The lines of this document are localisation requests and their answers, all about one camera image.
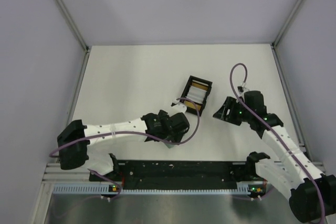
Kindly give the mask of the black card box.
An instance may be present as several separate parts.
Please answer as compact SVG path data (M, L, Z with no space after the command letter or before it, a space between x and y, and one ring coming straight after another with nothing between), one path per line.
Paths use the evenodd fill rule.
M204 80L195 76L190 76L187 84L182 92L181 100L187 107L187 112L191 114L202 115L205 107L207 98L212 89L212 82Z

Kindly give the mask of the green card holder wallet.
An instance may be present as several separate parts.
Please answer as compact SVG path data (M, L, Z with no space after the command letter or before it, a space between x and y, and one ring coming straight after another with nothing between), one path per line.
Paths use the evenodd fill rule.
M164 144L165 144L168 148L173 148L173 147L174 147L174 143L169 142L169 141L165 141Z

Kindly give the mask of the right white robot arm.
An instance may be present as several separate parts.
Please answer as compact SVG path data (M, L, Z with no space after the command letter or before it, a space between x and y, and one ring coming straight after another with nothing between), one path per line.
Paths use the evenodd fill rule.
M302 223L323 220L335 214L335 176L317 168L291 139L283 122L267 112L260 91L244 92L239 98L227 97L214 118L240 126L249 124L283 164L277 166L265 153L252 152L246 160L245 174L267 180L288 201L294 216Z

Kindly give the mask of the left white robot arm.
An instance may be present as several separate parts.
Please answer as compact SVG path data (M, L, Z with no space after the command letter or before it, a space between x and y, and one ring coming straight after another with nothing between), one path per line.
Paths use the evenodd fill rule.
M72 121L57 137L62 170L83 167L97 172L107 180L119 174L113 146L128 142L167 141L181 142L190 124L184 112L169 115L160 110L138 119L106 125L85 125L82 120Z

